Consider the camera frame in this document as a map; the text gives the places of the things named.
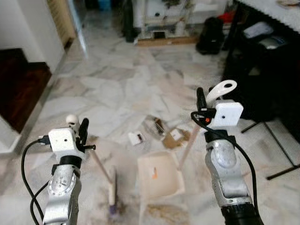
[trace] wooden stair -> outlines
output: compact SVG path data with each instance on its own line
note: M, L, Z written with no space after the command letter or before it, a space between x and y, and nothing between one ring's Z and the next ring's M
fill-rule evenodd
M21 49L0 51L0 115L21 132L51 72L44 62L29 63Z

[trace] black backpack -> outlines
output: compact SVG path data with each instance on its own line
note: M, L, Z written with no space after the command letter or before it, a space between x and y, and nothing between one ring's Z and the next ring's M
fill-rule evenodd
M204 23L203 31L200 35L196 49L199 53L218 54L224 41L223 21L211 17Z

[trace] black cable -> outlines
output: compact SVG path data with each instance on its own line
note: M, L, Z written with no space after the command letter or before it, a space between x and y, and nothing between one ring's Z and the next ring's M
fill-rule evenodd
M205 126L204 124L202 124L199 120L196 119L196 115L199 115L198 112L192 112L191 113L191 117L192 120L199 126L201 126L202 128L206 129L209 132L212 132L216 135L218 135L219 137L229 141L234 147L236 147L241 154L244 156L244 158L246 159L247 163L249 164L250 170L251 170L251 175L252 175L252 186L253 186L253 201L254 201L254 207L255 207L255 211L257 213L257 216L259 216L259 211L258 211L258 204L257 204L257 187L256 187L256 174L255 174L255 169L254 166L249 158L249 156L246 154L246 152L235 142L233 142L229 137L226 137L222 134L220 134L218 131L211 129L207 126Z
M29 184L28 184L28 182L27 182L26 176L25 176L24 162L25 162L25 156L26 156L26 153L27 153L28 149L29 149L32 145L34 145L34 144L36 144L36 143L40 143L40 141L39 141L39 140L33 141L33 142L31 142L30 144L28 144L28 145L26 146L26 148L25 148L24 151L23 151L23 154L22 154L22 160L21 160L21 174L22 174L22 179L23 179L23 182L24 182L24 184L25 184L25 186L26 186L26 188L27 188L27 190L28 190L28 192L29 192L29 194L30 194L30 196L31 196L32 198L34 197L34 194L33 194L32 190L31 190L31 188L30 188L30 186L29 186ZM42 211L42 209L41 209L41 207L40 207L40 205L38 204L38 202L37 202L36 199L34 200L34 203L35 203L35 205L37 206L37 210L38 210L38 212L39 212L39 214L40 214L40 216L41 216L41 219L43 220L43 219L44 219L44 214L43 214L43 211Z
M37 196L39 195L39 193L42 192L42 190L44 190L45 187L48 186L48 183L49 183L49 182L45 183L45 184L44 184L44 185L36 192L36 194L33 196L32 200L31 200L31 202L30 202L30 213L31 213L32 219L33 219L33 221L34 221L34 223L35 223L36 225L39 225L39 223L38 223L38 220L37 220L37 218L36 218L36 215L34 214L34 211L33 211L33 203L34 203L35 201L37 201L37 200L36 200L36 199L37 199Z

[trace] broom handle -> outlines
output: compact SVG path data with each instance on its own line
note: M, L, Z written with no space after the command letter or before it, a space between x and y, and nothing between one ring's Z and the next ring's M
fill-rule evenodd
M106 169L103 167L102 163L100 162L98 156L96 155L96 153L94 151L90 151L92 157L94 158L94 160L96 161L96 163L98 164L98 166L100 166L100 169L102 170L102 172L104 173L105 177L107 178L108 182L110 184L112 184L112 180L111 178L108 176Z
M197 137L197 135L199 133L200 128L201 128L200 126L196 125L195 128L193 129L191 137L190 137L190 139L189 139L189 141L187 143L187 147L184 150L183 156L182 156L182 158L181 158L181 160L179 162L179 165L177 167L177 170L181 170L182 169L183 164L186 161L186 158L187 158L187 156L189 154L189 151L191 150L191 148L192 148L192 146L193 146L193 144L195 142L195 139L196 139L196 137Z

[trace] white table top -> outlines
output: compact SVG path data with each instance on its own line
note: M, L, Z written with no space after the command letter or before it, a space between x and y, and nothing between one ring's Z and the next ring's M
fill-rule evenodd
M276 0L237 0L276 19L300 33L300 7L284 8Z

